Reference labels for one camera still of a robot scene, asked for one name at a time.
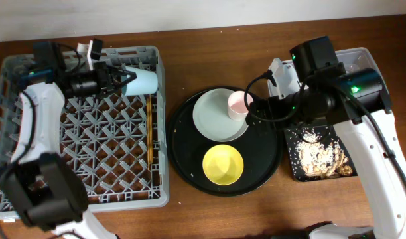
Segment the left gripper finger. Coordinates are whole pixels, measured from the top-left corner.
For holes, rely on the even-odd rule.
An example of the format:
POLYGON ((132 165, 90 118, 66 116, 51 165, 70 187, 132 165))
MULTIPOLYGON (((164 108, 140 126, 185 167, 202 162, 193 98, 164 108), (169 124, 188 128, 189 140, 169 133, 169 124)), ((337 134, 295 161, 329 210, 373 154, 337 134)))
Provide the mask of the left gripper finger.
POLYGON ((127 76, 114 76, 111 78, 112 89, 109 92, 110 94, 114 94, 120 91, 122 88, 126 87, 129 83, 132 83, 137 77, 132 75, 127 76))
POLYGON ((114 67, 114 66, 108 66, 108 70, 110 74, 114 75, 132 75, 134 72, 131 72, 129 70, 125 70, 122 68, 114 67))

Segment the blue cup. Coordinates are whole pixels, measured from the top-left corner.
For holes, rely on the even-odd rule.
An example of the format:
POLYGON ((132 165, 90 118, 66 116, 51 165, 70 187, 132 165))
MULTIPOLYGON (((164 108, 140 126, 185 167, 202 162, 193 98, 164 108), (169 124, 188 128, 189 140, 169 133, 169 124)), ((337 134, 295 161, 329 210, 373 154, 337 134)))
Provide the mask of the blue cup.
POLYGON ((158 89, 158 78, 154 72, 126 66, 125 69, 134 72, 137 76, 132 82, 122 87, 121 93, 125 96, 138 96, 154 94, 158 89))

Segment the pink cup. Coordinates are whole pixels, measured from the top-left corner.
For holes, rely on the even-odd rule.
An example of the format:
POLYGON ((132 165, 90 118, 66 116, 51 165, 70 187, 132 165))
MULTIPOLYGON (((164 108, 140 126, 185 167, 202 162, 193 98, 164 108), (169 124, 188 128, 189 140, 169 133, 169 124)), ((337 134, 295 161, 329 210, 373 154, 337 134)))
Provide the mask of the pink cup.
POLYGON ((228 115, 231 120, 244 120, 248 114, 248 109, 245 106, 245 92, 235 91, 228 98, 228 115))

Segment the white round plate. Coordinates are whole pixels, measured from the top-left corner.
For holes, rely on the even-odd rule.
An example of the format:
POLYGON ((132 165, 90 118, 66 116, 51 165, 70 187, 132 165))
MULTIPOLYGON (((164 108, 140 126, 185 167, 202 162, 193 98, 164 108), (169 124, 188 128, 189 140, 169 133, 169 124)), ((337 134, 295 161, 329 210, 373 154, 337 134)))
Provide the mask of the white round plate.
POLYGON ((234 121, 228 115, 228 98, 233 92, 226 88, 215 88, 197 99, 192 119, 196 129, 207 139, 229 142, 247 131, 248 125, 244 119, 234 121))

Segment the yellow bowl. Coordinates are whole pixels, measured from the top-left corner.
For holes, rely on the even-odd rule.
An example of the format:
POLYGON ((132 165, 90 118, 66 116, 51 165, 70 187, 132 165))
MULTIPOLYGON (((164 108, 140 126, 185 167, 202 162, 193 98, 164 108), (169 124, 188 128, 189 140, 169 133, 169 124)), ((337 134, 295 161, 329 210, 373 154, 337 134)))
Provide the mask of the yellow bowl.
POLYGON ((244 160, 236 148, 226 144, 215 145, 204 154, 202 169, 209 181, 227 186, 242 176, 244 160))

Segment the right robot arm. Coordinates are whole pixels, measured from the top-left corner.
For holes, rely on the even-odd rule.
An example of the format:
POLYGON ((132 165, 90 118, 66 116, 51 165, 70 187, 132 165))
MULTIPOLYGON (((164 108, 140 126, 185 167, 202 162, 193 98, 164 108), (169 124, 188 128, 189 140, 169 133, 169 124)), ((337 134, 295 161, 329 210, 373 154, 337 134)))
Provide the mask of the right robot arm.
POLYGON ((373 214, 371 227, 321 222, 306 237, 406 238, 406 160, 383 77, 372 68, 347 72, 327 36, 290 53, 296 77, 287 84, 274 70, 264 72, 277 95, 246 102, 247 123, 284 130, 325 120, 347 149, 373 214))

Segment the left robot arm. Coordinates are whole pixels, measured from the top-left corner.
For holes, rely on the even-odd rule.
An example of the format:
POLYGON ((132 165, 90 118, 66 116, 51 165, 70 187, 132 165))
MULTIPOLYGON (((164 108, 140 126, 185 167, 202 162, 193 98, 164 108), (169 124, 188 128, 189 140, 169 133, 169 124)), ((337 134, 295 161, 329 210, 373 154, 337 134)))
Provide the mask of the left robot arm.
POLYGON ((73 97, 107 96, 138 77, 99 60, 102 43, 91 46, 88 71, 67 69, 61 43, 33 46, 35 63, 13 76, 22 102, 17 147, 0 176, 0 191, 25 226, 53 231, 54 237, 117 238, 88 208, 82 180, 60 156, 60 116, 73 97))

